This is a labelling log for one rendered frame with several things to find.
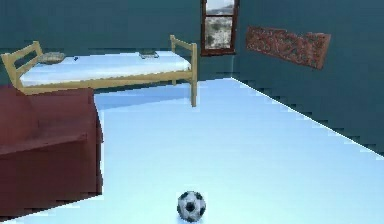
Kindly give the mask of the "black and white football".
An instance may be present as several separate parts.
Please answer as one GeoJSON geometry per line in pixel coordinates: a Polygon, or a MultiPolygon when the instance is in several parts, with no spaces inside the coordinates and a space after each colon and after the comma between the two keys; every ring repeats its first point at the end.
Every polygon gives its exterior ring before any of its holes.
{"type": "Polygon", "coordinates": [[[203,196],[196,191],[186,191],[178,197],[177,212],[187,222],[198,222],[206,211],[203,196]]]}

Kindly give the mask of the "light wooden bed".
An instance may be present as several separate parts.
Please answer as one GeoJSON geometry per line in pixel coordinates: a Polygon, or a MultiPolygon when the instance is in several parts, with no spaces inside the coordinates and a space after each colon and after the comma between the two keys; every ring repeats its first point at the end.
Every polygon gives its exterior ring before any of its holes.
{"type": "Polygon", "coordinates": [[[190,83],[190,101],[197,104],[197,45],[170,37],[169,51],[157,50],[158,58],[142,59],[139,52],[67,57],[44,65],[40,43],[12,53],[3,53],[2,62],[11,84],[27,95],[77,88],[114,88],[136,84],[185,80],[190,83]]]}

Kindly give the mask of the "brown framed window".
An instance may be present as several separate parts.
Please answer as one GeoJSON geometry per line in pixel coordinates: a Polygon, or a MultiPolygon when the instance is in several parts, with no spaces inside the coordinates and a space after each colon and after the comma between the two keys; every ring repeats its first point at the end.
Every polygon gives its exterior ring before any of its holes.
{"type": "Polygon", "coordinates": [[[235,53],[240,0],[201,0],[201,55],[235,53]]]}

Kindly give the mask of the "red patterned wall hanging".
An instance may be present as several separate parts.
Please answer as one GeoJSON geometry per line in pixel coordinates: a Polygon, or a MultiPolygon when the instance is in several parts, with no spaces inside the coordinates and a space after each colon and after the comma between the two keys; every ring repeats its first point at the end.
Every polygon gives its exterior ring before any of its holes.
{"type": "Polygon", "coordinates": [[[308,32],[303,35],[284,29],[249,26],[246,48],[298,65],[321,70],[331,35],[308,32]]]}

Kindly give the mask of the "small dark flat object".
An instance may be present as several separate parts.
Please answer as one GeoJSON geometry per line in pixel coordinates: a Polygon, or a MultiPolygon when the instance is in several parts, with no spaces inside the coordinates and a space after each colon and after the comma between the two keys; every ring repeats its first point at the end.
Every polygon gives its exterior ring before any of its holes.
{"type": "Polygon", "coordinates": [[[155,50],[141,50],[139,52],[139,56],[142,58],[142,59],[147,59],[147,58],[158,58],[159,55],[157,54],[157,52],[155,50]]]}

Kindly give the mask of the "grey patterned pillow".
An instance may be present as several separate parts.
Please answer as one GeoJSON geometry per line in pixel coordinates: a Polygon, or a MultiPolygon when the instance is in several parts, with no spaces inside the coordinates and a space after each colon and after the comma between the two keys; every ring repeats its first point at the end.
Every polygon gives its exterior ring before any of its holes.
{"type": "Polygon", "coordinates": [[[62,52],[47,52],[38,57],[40,64],[57,64],[65,59],[66,55],[62,52]]]}

